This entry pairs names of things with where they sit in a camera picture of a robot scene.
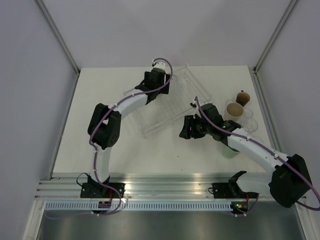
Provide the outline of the white wire dish rack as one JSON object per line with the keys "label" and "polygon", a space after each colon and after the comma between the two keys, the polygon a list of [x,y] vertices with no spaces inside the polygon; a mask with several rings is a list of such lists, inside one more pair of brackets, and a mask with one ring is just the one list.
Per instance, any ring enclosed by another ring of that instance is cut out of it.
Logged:
{"label": "white wire dish rack", "polygon": [[173,75],[178,77],[178,85],[169,86],[169,94],[160,94],[148,105],[138,108],[121,121],[122,136],[138,135],[148,138],[186,115],[194,109],[190,103],[195,97],[208,103],[212,93],[203,79],[189,65],[174,67]]}

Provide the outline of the green cup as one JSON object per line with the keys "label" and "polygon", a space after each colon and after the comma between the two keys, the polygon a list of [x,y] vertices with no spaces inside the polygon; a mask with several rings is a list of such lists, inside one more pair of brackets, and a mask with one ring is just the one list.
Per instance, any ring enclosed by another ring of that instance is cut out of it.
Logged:
{"label": "green cup", "polygon": [[222,149],[222,156],[226,159],[232,159],[237,156],[240,152],[229,146],[224,146]]}

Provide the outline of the beige plastic cup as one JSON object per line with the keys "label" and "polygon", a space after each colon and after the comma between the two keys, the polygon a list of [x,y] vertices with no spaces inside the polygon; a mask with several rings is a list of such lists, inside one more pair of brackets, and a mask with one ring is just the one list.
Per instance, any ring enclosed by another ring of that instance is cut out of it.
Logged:
{"label": "beige plastic cup", "polygon": [[244,114],[244,108],[242,105],[236,102],[229,103],[225,107],[224,120],[238,121]]}

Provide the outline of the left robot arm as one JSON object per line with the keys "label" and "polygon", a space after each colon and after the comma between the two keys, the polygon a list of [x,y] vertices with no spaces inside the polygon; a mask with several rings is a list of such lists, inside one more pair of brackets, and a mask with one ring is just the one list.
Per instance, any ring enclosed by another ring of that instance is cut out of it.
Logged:
{"label": "left robot arm", "polygon": [[144,73],[143,81],[114,105],[96,105],[87,132],[94,148],[93,167],[87,176],[87,187],[98,198],[109,193],[109,164],[112,147],[120,137],[122,120],[135,110],[149,104],[158,95],[169,93],[172,73],[153,68]]}

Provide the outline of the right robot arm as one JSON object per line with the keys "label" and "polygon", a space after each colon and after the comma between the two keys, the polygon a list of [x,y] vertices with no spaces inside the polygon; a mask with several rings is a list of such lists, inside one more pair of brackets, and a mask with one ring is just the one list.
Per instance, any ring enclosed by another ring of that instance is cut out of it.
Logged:
{"label": "right robot arm", "polygon": [[180,138],[201,139],[211,136],[233,153],[242,153],[265,170],[249,173],[241,170],[227,182],[213,183],[218,198],[256,198],[259,194],[273,197],[285,208],[297,203],[313,189],[305,160],[298,154],[289,156],[255,140],[233,120],[224,120],[211,103],[190,103],[194,113],[184,117]]}

